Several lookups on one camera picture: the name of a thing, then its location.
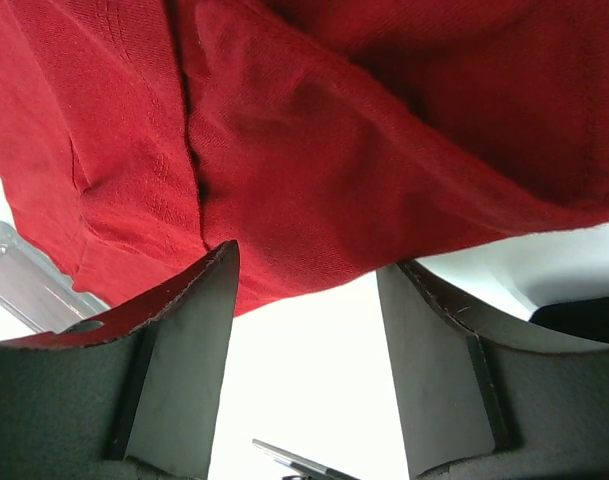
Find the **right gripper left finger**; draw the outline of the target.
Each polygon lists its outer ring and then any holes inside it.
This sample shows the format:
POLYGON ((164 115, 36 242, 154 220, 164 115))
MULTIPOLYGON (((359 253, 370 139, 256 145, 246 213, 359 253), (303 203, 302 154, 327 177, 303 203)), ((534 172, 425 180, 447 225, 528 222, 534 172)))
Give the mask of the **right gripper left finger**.
POLYGON ((227 241, 64 333, 0 342, 0 479, 206 478, 239 268, 227 241))

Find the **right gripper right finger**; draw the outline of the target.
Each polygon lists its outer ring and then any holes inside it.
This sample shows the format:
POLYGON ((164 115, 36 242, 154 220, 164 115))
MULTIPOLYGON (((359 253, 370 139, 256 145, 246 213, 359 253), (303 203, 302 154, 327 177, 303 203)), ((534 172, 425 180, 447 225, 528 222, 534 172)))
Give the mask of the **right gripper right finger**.
POLYGON ((377 272, 413 479, 609 479, 609 297, 508 315, 416 262, 377 272))

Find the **red t shirt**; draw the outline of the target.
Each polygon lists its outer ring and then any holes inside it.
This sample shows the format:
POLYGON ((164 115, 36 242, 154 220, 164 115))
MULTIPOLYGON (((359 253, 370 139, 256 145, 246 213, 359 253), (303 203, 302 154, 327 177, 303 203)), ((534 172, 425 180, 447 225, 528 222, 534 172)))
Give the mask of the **red t shirt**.
POLYGON ((236 310, 609 221, 609 1, 0 1, 19 233, 117 305, 235 240, 236 310))

